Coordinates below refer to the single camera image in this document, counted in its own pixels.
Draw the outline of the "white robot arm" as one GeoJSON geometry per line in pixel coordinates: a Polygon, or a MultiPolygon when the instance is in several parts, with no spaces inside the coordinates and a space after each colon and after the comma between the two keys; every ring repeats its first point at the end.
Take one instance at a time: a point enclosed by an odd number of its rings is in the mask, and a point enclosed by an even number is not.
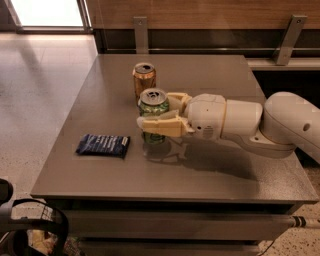
{"type": "Polygon", "coordinates": [[[320,109],[296,94],[278,92],[263,104],[213,94],[169,93],[167,98],[168,112],[137,119],[142,131],[230,140],[271,158],[285,158],[299,148],[320,163],[320,109]]]}

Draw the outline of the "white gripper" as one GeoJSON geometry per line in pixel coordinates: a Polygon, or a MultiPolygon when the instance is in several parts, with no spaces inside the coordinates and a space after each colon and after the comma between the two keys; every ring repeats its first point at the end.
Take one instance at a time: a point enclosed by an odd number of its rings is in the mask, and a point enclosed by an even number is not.
{"type": "Polygon", "coordinates": [[[226,100],[221,95],[201,94],[191,97],[187,93],[168,92],[169,112],[159,116],[138,117],[137,125],[143,132],[215,141],[220,137],[226,100]]]}

